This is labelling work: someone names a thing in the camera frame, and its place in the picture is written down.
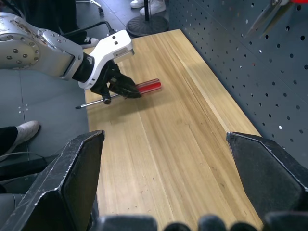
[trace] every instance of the white shoe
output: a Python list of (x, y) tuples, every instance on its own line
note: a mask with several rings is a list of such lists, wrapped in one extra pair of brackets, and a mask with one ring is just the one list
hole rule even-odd
[(96, 38), (90, 38), (90, 37), (86, 37), (86, 39), (83, 41), (83, 43), (79, 44), (82, 49), (87, 49), (87, 48), (91, 48), (91, 47), (96, 47), (96, 45), (98, 44), (99, 40)]
[[(26, 123), (16, 127), (18, 133), (17, 133), (17, 137), (15, 139), (15, 142), (13, 143), (11, 148), (5, 154), (11, 153), (12, 151), (14, 151), (14, 149), (19, 144), (26, 142), (29, 139), (31, 139), (32, 137), (34, 137), (35, 134), (38, 132), (39, 127), (40, 127), (40, 125), (39, 125), (38, 121), (29, 121), (29, 122), (26, 122)], [(0, 157), (0, 162), (5, 160), (6, 158), (7, 158), (7, 156)]]
[[(156, 14), (166, 10), (165, 0), (152, 0), (149, 6), (149, 14)], [(140, 10), (141, 15), (145, 15), (144, 7)]]
[(140, 8), (144, 6), (144, 0), (134, 0), (130, 3), (131, 8)]

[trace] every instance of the wooden table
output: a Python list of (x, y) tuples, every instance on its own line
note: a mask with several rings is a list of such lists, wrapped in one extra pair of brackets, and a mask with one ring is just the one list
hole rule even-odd
[[(180, 30), (133, 44), (122, 73), (136, 83), (159, 78), (163, 88), (88, 108), (90, 130), (106, 131), (100, 215), (149, 214), (160, 230), (171, 221), (196, 230), (209, 213), (260, 227), (226, 142), (227, 131), (257, 130)], [(88, 103), (100, 98), (86, 92)]]

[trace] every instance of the black pants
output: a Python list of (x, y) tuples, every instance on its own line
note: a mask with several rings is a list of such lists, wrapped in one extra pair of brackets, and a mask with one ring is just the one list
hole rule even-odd
[(0, 155), (6, 153), (12, 147), (17, 137), (16, 127), (0, 128)]
[[(79, 29), (75, 0), (14, 0), (25, 20), (33, 26), (52, 30), (58, 34)], [(75, 43), (82, 43), (87, 32), (67, 37)]]

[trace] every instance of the pegboard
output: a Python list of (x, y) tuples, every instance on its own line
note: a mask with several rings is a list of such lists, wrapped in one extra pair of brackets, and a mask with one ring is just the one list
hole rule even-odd
[(308, 168), (308, 5), (246, 37), (269, 0), (171, 0), (181, 29), (264, 138)]

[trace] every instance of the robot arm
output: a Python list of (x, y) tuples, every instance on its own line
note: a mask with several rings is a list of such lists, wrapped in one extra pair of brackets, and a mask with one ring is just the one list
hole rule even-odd
[(32, 26), (14, 14), (0, 13), (0, 50), (0, 69), (36, 70), (72, 78), (81, 88), (102, 95), (105, 103), (110, 102), (109, 91), (140, 97), (135, 83), (116, 65), (134, 54), (125, 30), (102, 39), (87, 55), (81, 46), (57, 33)]

